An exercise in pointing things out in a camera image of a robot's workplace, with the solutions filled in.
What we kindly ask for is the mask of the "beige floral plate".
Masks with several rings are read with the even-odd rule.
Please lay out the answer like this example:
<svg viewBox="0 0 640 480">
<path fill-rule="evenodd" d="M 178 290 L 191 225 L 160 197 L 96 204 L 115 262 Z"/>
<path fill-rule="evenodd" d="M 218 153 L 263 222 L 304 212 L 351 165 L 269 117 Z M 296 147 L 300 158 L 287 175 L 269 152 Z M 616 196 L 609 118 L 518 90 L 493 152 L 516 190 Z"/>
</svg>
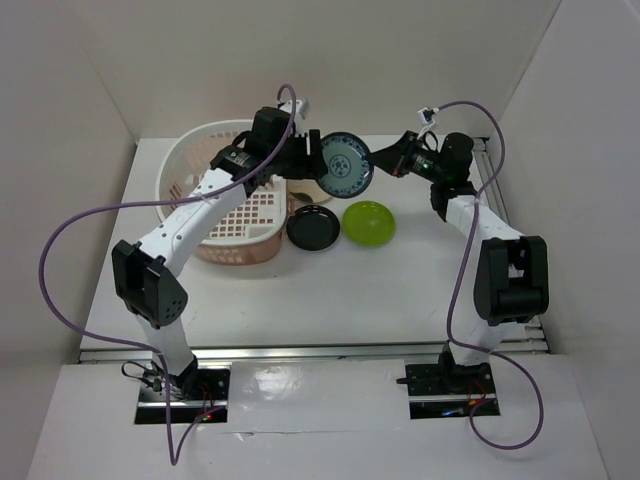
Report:
<svg viewBox="0 0 640 480">
<path fill-rule="evenodd" d="M 289 194 L 305 204 L 324 204 L 332 199 L 314 180 L 288 180 Z"/>
</svg>

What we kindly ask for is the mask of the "blue patterned plate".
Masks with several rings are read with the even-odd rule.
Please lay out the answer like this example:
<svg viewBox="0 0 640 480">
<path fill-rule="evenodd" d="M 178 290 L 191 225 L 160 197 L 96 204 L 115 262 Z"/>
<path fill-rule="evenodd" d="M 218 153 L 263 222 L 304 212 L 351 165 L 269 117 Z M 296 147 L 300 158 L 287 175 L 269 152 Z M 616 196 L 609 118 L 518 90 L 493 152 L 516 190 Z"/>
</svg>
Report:
<svg viewBox="0 0 640 480">
<path fill-rule="evenodd" d="M 319 187 L 339 199 L 361 195 L 374 175 L 367 144 L 351 133 L 334 132 L 321 139 L 321 147 L 327 173 L 317 180 Z"/>
</svg>

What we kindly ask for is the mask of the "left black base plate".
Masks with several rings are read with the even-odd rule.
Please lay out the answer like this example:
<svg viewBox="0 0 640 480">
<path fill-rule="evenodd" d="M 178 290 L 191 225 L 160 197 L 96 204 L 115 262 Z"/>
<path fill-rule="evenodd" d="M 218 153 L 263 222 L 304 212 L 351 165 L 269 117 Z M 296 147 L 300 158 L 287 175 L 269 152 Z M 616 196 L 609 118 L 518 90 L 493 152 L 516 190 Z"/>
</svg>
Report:
<svg viewBox="0 0 640 480">
<path fill-rule="evenodd" d="M 139 395 L 134 423 L 136 425 L 160 425 L 166 423 L 166 391 L 163 377 L 150 365 L 125 361 L 121 374 L 139 384 Z M 214 366 L 199 369 L 195 384 L 182 392 L 177 386 L 170 387 L 172 422 L 190 424 L 202 415 L 201 423 L 221 424 L 228 419 L 228 395 L 231 369 L 229 366 Z"/>
</svg>

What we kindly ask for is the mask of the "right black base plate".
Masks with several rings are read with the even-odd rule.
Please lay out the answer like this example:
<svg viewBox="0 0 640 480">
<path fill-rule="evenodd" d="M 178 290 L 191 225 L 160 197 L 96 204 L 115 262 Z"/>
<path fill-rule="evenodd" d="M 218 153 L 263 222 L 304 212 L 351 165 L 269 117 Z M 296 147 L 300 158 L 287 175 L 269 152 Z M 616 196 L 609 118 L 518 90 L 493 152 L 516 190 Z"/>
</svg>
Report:
<svg viewBox="0 0 640 480">
<path fill-rule="evenodd" d="M 499 416 L 500 407 L 488 363 L 474 367 L 407 364 L 395 380 L 408 394 L 411 420 Z"/>
</svg>

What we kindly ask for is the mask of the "pink white dish rack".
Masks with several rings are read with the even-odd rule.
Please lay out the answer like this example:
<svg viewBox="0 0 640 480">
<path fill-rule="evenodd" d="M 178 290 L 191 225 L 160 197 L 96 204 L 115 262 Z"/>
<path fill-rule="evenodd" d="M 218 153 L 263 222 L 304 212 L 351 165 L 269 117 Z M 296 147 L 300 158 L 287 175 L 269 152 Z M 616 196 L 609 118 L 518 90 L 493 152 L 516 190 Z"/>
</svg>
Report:
<svg viewBox="0 0 640 480">
<path fill-rule="evenodd" d="M 210 162 L 250 120 L 205 124 L 181 136 L 166 153 L 156 180 L 159 225 L 145 238 L 152 256 L 167 253 L 181 266 L 191 254 L 227 266 L 261 264 L 280 251 L 288 217 L 286 181 L 276 175 L 252 194 Z"/>
</svg>

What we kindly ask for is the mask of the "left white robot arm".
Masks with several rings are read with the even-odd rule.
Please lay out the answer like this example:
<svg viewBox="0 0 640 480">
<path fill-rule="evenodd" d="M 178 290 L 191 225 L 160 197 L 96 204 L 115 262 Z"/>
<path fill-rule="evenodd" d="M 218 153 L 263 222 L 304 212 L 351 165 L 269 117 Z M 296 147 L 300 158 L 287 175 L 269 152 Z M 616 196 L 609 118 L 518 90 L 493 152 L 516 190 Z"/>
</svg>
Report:
<svg viewBox="0 0 640 480">
<path fill-rule="evenodd" d="M 196 393 L 200 381 L 181 320 L 188 294 L 179 276 L 210 233 L 273 178 L 315 180 L 325 173 L 320 134 L 304 127 L 307 112 L 305 100 L 261 108 L 207 160 L 190 191 L 162 202 L 171 212 L 157 227 L 112 250 L 116 294 L 141 324 L 161 385 L 176 399 Z"/>
</svg>

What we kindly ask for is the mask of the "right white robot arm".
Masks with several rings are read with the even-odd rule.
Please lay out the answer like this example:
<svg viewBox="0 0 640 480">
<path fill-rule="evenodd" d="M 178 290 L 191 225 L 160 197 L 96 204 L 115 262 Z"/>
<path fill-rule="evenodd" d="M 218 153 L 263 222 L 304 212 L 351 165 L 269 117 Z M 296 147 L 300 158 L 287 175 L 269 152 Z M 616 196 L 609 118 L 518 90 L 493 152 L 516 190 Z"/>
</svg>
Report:
<svg viewBox="0 0 640 480">
<path fill-rule="evenodd" d="M 393 177 L 415 174 L 428 180 L 432 209 L 468 241 L 463 278 L 454 293 L 470 298 L 474 311 L 459 325 L 447 324 L 448 340 L 434 373 L 406 379 L 411 387 L 431 381 L 451 394 L 476 391 L 489 372 L 490 353 L 549 305 L 547 245 L 510 227 L 478 197 L 470 180 L 473 149 L 473 140 L 463 133 L 447 135 L 432 149 L 407 131 L 368 157 Z"/>
</svg>

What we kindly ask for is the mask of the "aluminium rail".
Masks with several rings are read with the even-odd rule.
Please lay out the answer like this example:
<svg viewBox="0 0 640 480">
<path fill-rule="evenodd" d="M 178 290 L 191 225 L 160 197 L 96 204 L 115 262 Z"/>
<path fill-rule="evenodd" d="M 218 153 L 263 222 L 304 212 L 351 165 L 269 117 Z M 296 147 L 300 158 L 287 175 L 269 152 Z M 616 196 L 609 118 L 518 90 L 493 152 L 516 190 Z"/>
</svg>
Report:
<svg viewBox="0 0 640 480">
<path fill-rule="evenodd" d="M 195 349 L 199 361 L 285 361 L 314 359 L 360 359 L 386 357 L 438 356 L 438 343 L 363 344 L 336 346 L 291 346 L 265 348 Z M 147 361 L 151 354 L 141 350 L 83 350 L 80 364 L 117 363 L 127 360 Z"/>
</svg>

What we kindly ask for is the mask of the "green plate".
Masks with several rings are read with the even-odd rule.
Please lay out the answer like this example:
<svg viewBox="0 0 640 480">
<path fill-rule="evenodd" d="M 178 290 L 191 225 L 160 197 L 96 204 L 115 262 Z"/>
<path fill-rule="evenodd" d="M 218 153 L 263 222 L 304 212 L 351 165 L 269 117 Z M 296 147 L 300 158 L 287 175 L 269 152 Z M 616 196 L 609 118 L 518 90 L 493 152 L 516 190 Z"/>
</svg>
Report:
<svg viewBox="0 0 640 480">
<path fill-rule="evenodd" d="M 374 201 L 359 201 L 350 205 L 342 215 L 342 227 L 350 241 L 366 247 L 383 246 L 396 232 L 392 212 Z"/>
</svg>

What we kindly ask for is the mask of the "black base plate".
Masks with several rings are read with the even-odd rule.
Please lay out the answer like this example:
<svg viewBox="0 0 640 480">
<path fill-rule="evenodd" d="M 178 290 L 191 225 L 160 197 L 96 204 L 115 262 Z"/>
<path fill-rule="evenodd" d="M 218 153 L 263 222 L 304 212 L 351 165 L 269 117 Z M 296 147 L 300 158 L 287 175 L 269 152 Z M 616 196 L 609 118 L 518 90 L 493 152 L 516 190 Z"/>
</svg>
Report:
<svg viewBox="0 0 640 480">
<path fill-rule="evenodd" d="M 474 367 L 407 364 L 395 380 L 408 394 L 411 420 L 499 416 L 500 407 L 488 363 Z"/>
<path fill-rule="evenodd" d="M 166 423 L 166 391 L 163 377 L 150 365 L 125 361 L 121 374 L 139 384 L 139 395 L 134 423 L 136 425 L 160 425 Z M 228 395 L 231 369 L 229 366 L 214 366 L 199 369 L 195 384 L 182 392 L 177 386 L 170 387 L 172 422 L 190 424 L 202 415 L 201 423 L 221 424 L 228 419 Z"/>
</svg>

